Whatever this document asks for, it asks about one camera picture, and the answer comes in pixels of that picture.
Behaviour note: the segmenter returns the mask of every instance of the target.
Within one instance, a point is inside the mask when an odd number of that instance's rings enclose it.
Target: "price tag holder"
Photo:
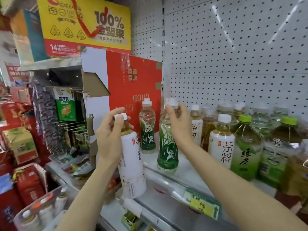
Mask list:
[[[221,210],[220,203],[207,198],[197,192],[186,188],[183,199],[186,204],[199,211],[200,213],[218,220],[218,215]]]

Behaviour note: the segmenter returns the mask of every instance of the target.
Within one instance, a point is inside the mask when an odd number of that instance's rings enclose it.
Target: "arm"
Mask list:
[[[175,142],[241,231],[308,230],[307,225],[280,202],[194,144],[190,115],[184,104],[180,104],[180,108],[182,114],[177,119],[173,108],[166,105]]]
[[[124,110],[114,109],[102,121],[96,133],[98,165],[65,213],[56,231],[95,230],[110,179],[122,153],[121,128],[124,119],[119,115],[114,120],[114,115]]]

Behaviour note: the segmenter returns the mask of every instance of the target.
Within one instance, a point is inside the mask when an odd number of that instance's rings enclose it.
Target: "hand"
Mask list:
[[[181,116],[176,117],[174,109],[170,105],[166,105],[166,111],[171,122],[171,133],[175,139],[178,148],[184,152],[183,148],[187,145],[193,144],[191,128],[192,120],[190,114],[183,103],[179,104]]]
[[[124,123],[124,117],[118,115],[114,119],[114,115],[125,112],[125,108],[116,108],[111,110],[103,119],[102,124],[98,128],[97,146],[98,146],[98,164],[111,163],[115,167],[118,166],[122,154],[121,129]]]

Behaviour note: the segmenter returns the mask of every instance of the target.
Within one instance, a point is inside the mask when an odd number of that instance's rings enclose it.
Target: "green bottle cap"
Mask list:
[[[297,124],[297,118],[282,117],[280,123],[295,126]]]
[[[246,122],[246,123],[250,123],[251,119],[252,119],[252,117],[250,115],[246,115],[246,114],[241,114],[240,117],[238,118],[238,120],[240,122]]]

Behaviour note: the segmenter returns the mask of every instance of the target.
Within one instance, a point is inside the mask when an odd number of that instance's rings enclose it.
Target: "price tag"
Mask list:
[[[219,211],[221,209],[221,205],[218,202],[188,188],[185,190],[183,199],[186,201],[187,205],[195,210],[214,220],[218,220]]]

